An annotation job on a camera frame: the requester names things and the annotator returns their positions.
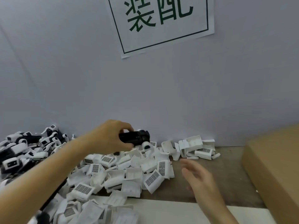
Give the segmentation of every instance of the hand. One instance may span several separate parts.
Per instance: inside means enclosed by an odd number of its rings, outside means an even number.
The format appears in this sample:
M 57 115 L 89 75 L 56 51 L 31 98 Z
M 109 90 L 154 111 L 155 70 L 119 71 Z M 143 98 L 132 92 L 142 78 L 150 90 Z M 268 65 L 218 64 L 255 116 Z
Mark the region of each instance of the hand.
M 88 154 L 111 154 L 119 151 L 130 151 L 134 147 L 131 143 L 123 143 L 119 139 L 119 133 L 123 130 L 134 131 L 129 123 L 119 120 L 107 120 L 87 134 L 78 137 L 75 141 L 82 143 Z
M 237 224 L 227 209 L 212 174 L 198 162 L 180 159 L 183 177 L 190 184 L 196 202 L 212 224 Z

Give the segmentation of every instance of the cardboard box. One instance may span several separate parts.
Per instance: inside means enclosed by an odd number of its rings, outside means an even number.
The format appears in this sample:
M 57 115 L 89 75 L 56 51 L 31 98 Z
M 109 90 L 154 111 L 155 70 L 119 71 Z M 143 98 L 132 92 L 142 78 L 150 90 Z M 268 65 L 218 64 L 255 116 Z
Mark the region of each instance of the cardboard box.
M 277 224 L 298 224 L 299 124 L 249 141 L 242 165 Z

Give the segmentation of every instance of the wooden table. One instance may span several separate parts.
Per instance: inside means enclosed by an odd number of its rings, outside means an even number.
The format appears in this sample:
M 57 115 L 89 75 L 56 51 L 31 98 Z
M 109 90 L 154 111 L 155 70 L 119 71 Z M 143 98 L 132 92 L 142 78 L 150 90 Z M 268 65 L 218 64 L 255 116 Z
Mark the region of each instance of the wooden table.
M 199 159 L 201 165 L 214 176 L 226 205 L 266 208 L 248 175 L 241 166 L 241 155 L 244 147 L 217 147 L 221 156 L 215 160 Z M 153 193 L 143 190 L 141 199 L 166 200 L 195 203 L 192 192 L 186 189 L 187 182 L 181 174 L 180 162 L 172 163 L 175 178 L 165 180 Z M 102 189 L 98 196 L 108 196 Z

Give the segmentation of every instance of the paper sign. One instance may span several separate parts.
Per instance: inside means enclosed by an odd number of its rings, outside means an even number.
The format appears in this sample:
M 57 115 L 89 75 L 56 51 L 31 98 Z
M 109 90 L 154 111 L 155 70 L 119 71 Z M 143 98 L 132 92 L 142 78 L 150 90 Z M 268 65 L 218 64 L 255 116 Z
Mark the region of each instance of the paper sign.
M 214 33 L 213 0 L 106 0 L 125 58 Z

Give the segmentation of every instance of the black border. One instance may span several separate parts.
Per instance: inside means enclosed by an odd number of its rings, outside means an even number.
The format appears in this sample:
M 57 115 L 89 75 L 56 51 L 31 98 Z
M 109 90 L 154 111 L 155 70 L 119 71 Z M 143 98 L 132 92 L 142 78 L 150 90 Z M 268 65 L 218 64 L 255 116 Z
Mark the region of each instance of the black border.
M 119 41 L 121 42 L 121 37 L 120 37 L 119 32 L 118 32 L 118 28 L 117 28 L 116 21 L 115 21 L 115 18 L 114 18 L 114 14 L 113 14 L 113 11 L 112 11 L 111 3 L 110 3 L 110 0 L 108 0 L 108 1 L 109 1 L 109 5 L 110 5 L 112 16 L 113 16 L 113 20 L 114 20 L 114 23 L 115 23 L 115 27 L 116 27 L 116 30 L 117 30 L 117 34 L 118 34 L 118 37 L 119 37 Z M 139 48 L 139 49 L 135 49 L 135 50 L 132 50 L 132 51 L 129 51 L 129 52 L 134 52 L 134 51 L 137 51 L 137 50 L 140 50 L 140 49 L 145 49 L 145 48 L 152 47 L 152 46 L 155 46 L 155 45 L 159 45 L 159 44 L 162 44 L 162 43 L 165 43 L 165 42 L 173 41 L 173 40 L 176 40 L 176 39 L 179 39 L 179 38 L 183 38 L 183 37 L 187 37 L 187 36 L 190 36 L 190 35 L 199 34 L 199 33 L 204 32 L 204 31 L 208 31 L 209 30 L 209 16 L 208 16 L 207 5 L 206 5 L 206 10 L 207 10 L 207 29 L 206 30 L 202 30 L 202 31 L 195 32 L 195 33 L 192 33 L 192 34 L 189 34 L 189 35 L 184 35 L 184 36 L 181 36 L 181 37 L 173 38 L 173 39 L 170 39 L 168 41 L 159 42 L 157 44 L 153 44 L 153 45 L 150 45 L 150 46 L 145 46 L 145 47 L 142 47 L 142 48 Z

